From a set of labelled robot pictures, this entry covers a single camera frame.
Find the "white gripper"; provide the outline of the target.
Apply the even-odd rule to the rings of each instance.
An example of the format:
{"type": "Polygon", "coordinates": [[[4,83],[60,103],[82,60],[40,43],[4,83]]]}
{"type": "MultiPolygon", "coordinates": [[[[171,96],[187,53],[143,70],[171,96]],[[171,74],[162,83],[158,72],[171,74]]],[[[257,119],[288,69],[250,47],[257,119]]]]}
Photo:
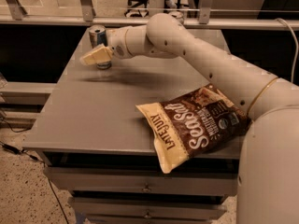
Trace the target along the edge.
{"type": "Polygon", "coordinates": [[[83,65],[95,65],[108,63],[111,61],[113,54],[119,59],[129,59],[133,55],[130,53],[126,44],[126,35],[130,27],[122,27],[118,29],[109,29],[107,31],[107,45],[100,44],[83,56],[80,62],[83,65]]]}

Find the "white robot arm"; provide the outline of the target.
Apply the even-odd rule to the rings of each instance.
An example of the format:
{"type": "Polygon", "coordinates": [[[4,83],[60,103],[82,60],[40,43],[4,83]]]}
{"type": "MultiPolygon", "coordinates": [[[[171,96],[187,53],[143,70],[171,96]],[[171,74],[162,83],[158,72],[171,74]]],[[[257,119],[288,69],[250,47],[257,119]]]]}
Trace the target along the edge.
{"type": "Polygon", "coordinates": [[[143,26],[108,32],[85,65],[123,57],[177,55],[252,119],[240,156],[237,224],[299,224],[299,88],[189,33],[159,13],[143,26]]]}

